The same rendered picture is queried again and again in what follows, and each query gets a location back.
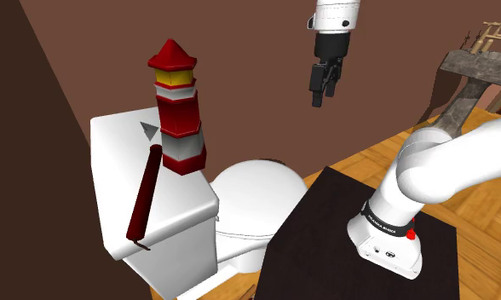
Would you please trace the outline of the small grey triangular object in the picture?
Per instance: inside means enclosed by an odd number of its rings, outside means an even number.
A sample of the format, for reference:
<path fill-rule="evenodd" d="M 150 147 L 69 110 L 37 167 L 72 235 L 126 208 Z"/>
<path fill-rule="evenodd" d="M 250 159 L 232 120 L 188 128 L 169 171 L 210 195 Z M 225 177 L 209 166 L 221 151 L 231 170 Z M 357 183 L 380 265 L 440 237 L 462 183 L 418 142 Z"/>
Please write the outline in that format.
<path fill-rule="evenodd" d="M 158 126 L 152 124 L 141 122 L 141 127 L 149 141 L 151 141 L 154 138 L 155 134 L 158 132 Z"/>

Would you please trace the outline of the red white lighthouse figure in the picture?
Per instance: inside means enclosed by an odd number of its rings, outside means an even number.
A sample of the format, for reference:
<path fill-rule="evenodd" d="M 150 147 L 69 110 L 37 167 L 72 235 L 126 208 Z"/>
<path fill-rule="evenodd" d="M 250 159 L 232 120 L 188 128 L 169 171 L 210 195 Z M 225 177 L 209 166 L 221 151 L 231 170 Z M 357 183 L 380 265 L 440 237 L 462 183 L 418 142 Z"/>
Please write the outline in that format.
<path fill-rule="evenodd" d="M 181 176 L 202 170 L 207 152 L 193 75 L 197 59 L 170 38 L 147 65 L 155 72 L 163 166 Z"/>

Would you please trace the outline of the white toilet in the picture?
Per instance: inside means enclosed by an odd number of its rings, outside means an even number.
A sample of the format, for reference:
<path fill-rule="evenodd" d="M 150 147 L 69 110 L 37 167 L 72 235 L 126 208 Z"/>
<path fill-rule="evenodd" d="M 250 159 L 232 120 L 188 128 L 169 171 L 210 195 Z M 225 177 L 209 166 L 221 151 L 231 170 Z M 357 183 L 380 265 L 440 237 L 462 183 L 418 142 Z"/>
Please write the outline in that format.
<path fill-rule="evenodd" d="M 147 108 L 93 118 L 91 170 L 103 244 L 164 300 L 199 300 L 236 274 L 262 267 L 268 242 L 307 192 L 303 179 L 271 160 L 234 164 L 208 182 L 161 167 L 142 245 L 126 238 L 150 146 Z"/>

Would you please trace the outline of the dark robot stand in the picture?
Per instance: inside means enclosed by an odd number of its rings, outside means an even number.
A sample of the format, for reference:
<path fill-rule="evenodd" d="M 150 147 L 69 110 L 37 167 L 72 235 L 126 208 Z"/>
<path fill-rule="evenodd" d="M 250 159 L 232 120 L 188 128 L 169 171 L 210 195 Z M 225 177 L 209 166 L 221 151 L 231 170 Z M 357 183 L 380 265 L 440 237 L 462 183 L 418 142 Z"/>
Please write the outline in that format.
<path fill-rule="evenodd" d="M 460 300 L 456 229 L 430 215 L 415 218 L 416 279 L 359 256 L 347 223 L 373 192 L 324 168 L 268 243 L 255 300 Z"/>

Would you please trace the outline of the brass tap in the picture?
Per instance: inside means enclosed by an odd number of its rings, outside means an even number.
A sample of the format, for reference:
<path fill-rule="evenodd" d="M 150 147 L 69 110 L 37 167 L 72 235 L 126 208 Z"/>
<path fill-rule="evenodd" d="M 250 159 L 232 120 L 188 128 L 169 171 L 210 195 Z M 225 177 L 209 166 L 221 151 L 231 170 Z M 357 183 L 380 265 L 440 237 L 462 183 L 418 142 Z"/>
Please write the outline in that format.
<path fill-rule="evenodd" d="M 487 52 L 495 40 L 501 42 L 501 22 L 483 22 L 487 29 L 475 40 L 472 48 L 469 50 L 471 54 L 478 52 Z"/>

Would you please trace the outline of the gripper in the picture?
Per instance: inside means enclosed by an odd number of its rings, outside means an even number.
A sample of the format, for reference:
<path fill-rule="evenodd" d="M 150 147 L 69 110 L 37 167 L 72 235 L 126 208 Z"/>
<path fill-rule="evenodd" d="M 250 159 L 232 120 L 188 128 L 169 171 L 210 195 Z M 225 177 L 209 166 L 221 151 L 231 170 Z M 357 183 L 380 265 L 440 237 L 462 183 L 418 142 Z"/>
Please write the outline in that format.
<path fill-rule="evenodd" d="M 335 95 L 337 81 L 343 68 L 343 57 L 348 54 L 350 33 L 324 34 L 315 36 L 314 56 L 320 63 L 313 64 L 310 76 L 309 90 L 312 92 L 312 106 L 321 107 L 323 93 L 326 97 Z"/>

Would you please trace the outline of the dark red stick with fuse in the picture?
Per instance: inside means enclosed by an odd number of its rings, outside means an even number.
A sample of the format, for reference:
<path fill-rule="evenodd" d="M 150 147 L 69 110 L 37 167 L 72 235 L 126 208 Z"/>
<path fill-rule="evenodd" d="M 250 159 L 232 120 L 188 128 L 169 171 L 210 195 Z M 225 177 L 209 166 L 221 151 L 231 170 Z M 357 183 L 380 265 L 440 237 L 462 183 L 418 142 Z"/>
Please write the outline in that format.
<path fill-rule="evenodd" d="M 142 245 L 140 241 L 144 239 L 147 230 L 147 222 L 152 207 L 153 195 L 158 180 L 158 172 L 162 157 L 162 146 L 159 144 L 151 145 L 126 233 L 126 238 L 128 240 L 146 251 L 149 251 L 149 248 Z"/>

